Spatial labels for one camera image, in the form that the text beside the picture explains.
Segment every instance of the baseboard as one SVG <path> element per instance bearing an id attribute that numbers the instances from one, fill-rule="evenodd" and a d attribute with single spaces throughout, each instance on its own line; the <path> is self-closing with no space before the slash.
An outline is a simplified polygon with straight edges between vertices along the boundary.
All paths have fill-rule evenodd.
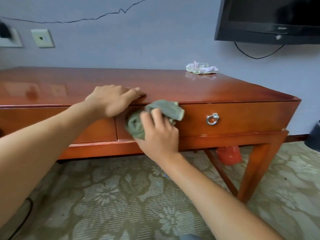
<path id="1" fill-rule="evenodd" d="M 284 140 L 284 143 L 305 141 L 308 138 L 308 136 L 309 134 L 287 136 L 286 139 Z"/>

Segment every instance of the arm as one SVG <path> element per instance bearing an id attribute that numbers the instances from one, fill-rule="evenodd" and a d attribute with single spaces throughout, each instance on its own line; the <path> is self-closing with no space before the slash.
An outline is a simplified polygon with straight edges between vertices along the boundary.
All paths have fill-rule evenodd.
<path id="1" fill-rule="evenodd" d="M 139 88 L 97 87 L 85 101 L 0 139 L 0 227 L 4 225 L 59 155 L 96 120 L 122 112 L 144 95 Z"/>
<path id="2" fill-rule="evenodd" d="M 145 140 L 137 139 L 137 143 L 191 199 L 217 239 L 282 239 L 237 198 L 190 165 L 178 153 L 178 129 L 163 119 L 159 109 L 151 113 L 154 123 L 150 114 L 141 113 Z"/>

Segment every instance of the desk top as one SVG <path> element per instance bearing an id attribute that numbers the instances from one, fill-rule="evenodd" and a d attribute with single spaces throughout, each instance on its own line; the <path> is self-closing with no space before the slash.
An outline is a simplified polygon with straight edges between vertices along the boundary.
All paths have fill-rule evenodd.
<path id="1" fill-rule="evenodd" d="M 183 70 L 18 67 L 0 71 L 0 108 L 67 107 L 96 86 L 140 87 L 132 104 L 166 99 L 181 104 L 300 101 L 299 98 L 223 74 Z"/>

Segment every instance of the black wire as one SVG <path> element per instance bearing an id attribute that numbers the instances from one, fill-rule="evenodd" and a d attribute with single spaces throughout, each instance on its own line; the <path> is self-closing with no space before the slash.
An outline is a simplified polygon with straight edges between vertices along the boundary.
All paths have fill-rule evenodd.
<path id="1" fill-rule="evenodd" d="M 138 5 L 139 3 L 144 2 L 144 1 L 146 1 L 146 0 L 141 0 L 141 1 L 138 1 L 138 2 L 136 2 L 134 4 L 132 4 L 128 9 L 126 9 L 126 11 L 124 11 L 122 8 L 120 8 L 118 12 L 109 12 L 109 13 L 103 14 L 101 16 L 98 16 L 96 18 L 82 18 L 82 19 L 78 19 L 78 20 L 74 20 L 74 21 L 66 21 L 66 22 L 60 22 L 60 21 L 38 22 L 38 21 L 25 20 L 25 19 L 19 19 L 19 18 L 11 18 L 11 17 L 4 17 L 4 16 L 0 16 L 0 17 L 2 17 L 3 19 L 8 19 L 8 20 L 24 21 L 24 22 L 37 23 L 37 24 L 70 24 L 70 23 L 80 22 L 80 21 L 83 21 L 83 20 L 98 20 L 98 19 L 100 19 L 102 17 L 105 17 L 106 15 L 109 15 L 109 14 L 119 14 L 120 11 L 126 13 L 130 8 L 132 8 L 133 6 Z"/>
<path id="2" fill-rule="evenodd" d="M 30 198 L 26 198 L 26 200 L 30 202 L 30 208 L 29 208 L 28 214 L 26 214 L 26 217 L 24 218 L 23 222 L 20 224 L 20 226 L 18 226 L 18 228 L 14 231 L 14 233 L 10 236 L 10 238 L 8 238 L 8 240 L 13 239 L 13 237 L 22 228 L 23 224 L 28 220 L 28 218 L 29 218 L 29 216 L 31 214 L 31 211 L 32 211 L 32 208 L 33 208 L 33 201 Z"/>
<path id="3" fill-rule="evenodd" d="M 244 55 L 246 55 L 247 57 L 250 57 L 250 58 L 252 58 L 252 59 L 256 59 L 256 60 L 263 59 L 263 58 L 266 58 L 266 57 L 268 57 L 268 56 L 271 56 L 271 55 L 273 55 L 274 53 L 276 53 L 278 50 L 280 50 L 282 47 L 285 46 L 285 45 L 282 45 L 280 48 L 278 48 L 275 52 L 271 53 L 270 55 L 256 58 L 256 57 L 249 56 L 249 55 L 247 55 L 245 52 L 243 52 L 243 51 L 238 47 L 238 45 L 237 45 L 236 42 L 235 42 L 234 44 L 235 44 L 235 46 L 237 47 L 237 49 L 238 49 L 242 54 L 244 54 Z"/>

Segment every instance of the green cloth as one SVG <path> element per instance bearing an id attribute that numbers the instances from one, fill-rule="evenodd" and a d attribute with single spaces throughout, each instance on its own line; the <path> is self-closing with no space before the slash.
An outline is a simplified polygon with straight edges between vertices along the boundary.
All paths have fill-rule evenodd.
<path id="1" fill-rule="evenodd" d="M 178 102 L 170 102 L 166 100 L 157 100 L 144 107 L 144 110 L 151 112 L 151 110 L 159 108 L 164 116 L 169 118 L 172 125 L 175 124 L 175 120 L 181 121 L 184 116 L 184 110 L 179 107 Z M 126 121 L 125 128 L 132 135 L 133 138 L 144 140 L 144 128 L 140 120 L 140 113 L 142 110 L 134 112 Z"/>

